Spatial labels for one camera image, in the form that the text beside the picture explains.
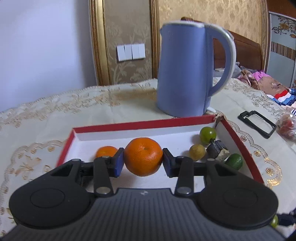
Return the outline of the white wall light switches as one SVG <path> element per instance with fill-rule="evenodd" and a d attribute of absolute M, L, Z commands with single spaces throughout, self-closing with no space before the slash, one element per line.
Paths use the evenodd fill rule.
<path fill-rule="evenodd" d="M 145 58 L 145 44 L 127 44 L 116 46 L 117 60 L 119 62 Z"/>

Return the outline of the green persimmon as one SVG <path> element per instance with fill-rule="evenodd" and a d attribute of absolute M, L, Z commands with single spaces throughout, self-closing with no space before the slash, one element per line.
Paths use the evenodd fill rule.
<path fill-rule="evenodd" d="M 217 133 L 214 128 L 206 126 L 200 130 L 199 136 L 203 144 L 209 145 L 216 140 Z"/>
<path fill-rule="evenodd" d="M 276 228 L 278 226 L 278 216 L 275 215 L 270 223 L 270 225 L 273 227 L 273 228 Z"/>

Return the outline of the small orange mandarin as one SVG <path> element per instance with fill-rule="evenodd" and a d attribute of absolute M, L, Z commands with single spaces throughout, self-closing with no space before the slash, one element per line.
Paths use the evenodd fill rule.
<path fill-rule="evenodd" d="M 104 157 L 104 156 L 109 156 L 113 157 L 117 153 L 118 149 L 113 146 L 104 146 L 100 147 L 95 154 L 95 157 Z"/>

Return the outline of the large dark sugarcane piece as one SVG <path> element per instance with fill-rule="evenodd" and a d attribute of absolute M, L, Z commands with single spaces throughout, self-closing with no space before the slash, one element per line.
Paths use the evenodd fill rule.
<path fill-rule="evenodd" d="M 226 145 L 221 140 L 212 142 L 206 149 L 208 157 L 219 162 L 225 161 L 229 156 L 230 152 L 226 148 Z"/>

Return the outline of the yellow-brown round fruit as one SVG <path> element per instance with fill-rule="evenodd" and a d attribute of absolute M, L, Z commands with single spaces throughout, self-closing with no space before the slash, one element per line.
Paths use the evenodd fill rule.
<path fill-rule="evenodd" d="M 192 160 L 201 160 L 206 154 L 205 147 L 200 144 L 192 145 L 189 149 L 189 156 Z"/>

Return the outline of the large orange mandarin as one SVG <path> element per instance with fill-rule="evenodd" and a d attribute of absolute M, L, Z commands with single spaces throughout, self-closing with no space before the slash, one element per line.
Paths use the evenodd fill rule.
<path fill-rule="evenodd" d="M 126 168 L 140 177 L 156 173 L 162 164 L 162 160 L 163 150 L 151 138 L 134 138 L 124 150 Z"/>

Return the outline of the gold picture frame moulding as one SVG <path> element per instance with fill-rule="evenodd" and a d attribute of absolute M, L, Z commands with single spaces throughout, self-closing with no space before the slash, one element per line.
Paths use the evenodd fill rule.
<path fill-rule="evenodd" d="M 158 1 L 90 1 L 97 84 L 135 83 L 156 78 L 159 67 Z M 145 58 L 119 62 L 116 46 L 145 44 Z"/>

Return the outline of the wooden bed headboard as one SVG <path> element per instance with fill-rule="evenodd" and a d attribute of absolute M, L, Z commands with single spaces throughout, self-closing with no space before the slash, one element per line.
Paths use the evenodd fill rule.
<path fill-rule="evenodd" d="M 234 37 L 237 55 L 236 61 L 240 63 L 240 66 L 244 66 L 248 69 L 263 70 L 264 63 L 262 60 L 262 50 L 260 44 L 232 31 L 230 31 L 230 33 Z M 214 68 L 224 68 L 226 59 L 222 44 L 217 39 L 214 39 L 213 47 Z"/>

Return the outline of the colourful bedding pile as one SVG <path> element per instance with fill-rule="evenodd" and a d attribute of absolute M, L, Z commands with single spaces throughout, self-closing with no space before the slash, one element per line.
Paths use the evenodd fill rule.
<path fill-rule="evenodd" d="M 263 91 L 272 101 L 286 109 L 290 108 L 291 112 L 295 109 L 295 88 L 284 86 L 264 71 L 247 69 L 236 62 L 232 78 Z"/>

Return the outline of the red shallow cardboard box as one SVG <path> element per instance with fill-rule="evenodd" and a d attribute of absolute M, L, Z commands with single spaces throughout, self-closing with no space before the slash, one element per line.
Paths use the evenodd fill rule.
<path fill-rule="evenodd" d="M 224 118 L 214 115 L 74 128 L 57 165 L 60 166 L 72 159 L 92 162 L 100 147 L 124 148 L 131 140 L 140 137 L 155 140 L 162 148 L 167 148 L 173 156 L 188 156 L 189 148 L 200 143 L 199 132 L 206 126 L 215 128 L 217 138 L 226 145 L 230 153 L 237 153 L 243 157 L 241 173 L 259 183 L 264 183 L 252 155 L 233 127 Z"/>

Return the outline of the plastic bag of red fruit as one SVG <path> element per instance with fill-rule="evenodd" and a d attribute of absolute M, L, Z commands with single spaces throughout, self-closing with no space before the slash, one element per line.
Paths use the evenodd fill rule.
<path fill-rule="evenodd" d="M 284 138 L 295 142 L 295 115 L 291 113 L 284 114 L 277 121 L 277 132 Z"/>

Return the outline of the cream gold patterned tablecloth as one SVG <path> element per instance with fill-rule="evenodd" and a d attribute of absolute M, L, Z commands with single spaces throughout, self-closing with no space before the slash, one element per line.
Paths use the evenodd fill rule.
<path fill-rule="evenodd" d="M 157 81 L 88 87 L 1 112 L 1 235 L 15 222 L 10 195 L 50 171 L 74 127 L 167 119 L 156 106 Z M 265 93 L 233 78 L 211 99 L 247 145 L 264 182 L 278 196 L 279 212 L 295 208 L 295 143 L 274 133 L 264 139 L 237 117 L 255 110 L 276 122 L 285 109 Z"/>

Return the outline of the blue electric kettle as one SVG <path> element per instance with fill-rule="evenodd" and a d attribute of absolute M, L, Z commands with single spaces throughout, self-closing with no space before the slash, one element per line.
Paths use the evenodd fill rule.
<path fill-rule="evenodd" d="M 236 62 L 233 35 L 224 28 L 193 21 L 170 21 L 160 29 L 157 106 L 164 113 L 184 118 L 203 115 L 211 97 L 231 79 Z M 213 84 L 214 40 L 225 52 L 225 68 Z"/>

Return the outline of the black rectangular plastic frame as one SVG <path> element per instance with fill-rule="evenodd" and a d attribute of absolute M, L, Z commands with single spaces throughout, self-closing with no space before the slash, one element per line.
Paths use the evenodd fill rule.
<path fill-rule="evenodd" d="M 277 129 L 276 124 L 255 110 L 243 111 L 237 118 L 265 139 L 269 139 Z"/>

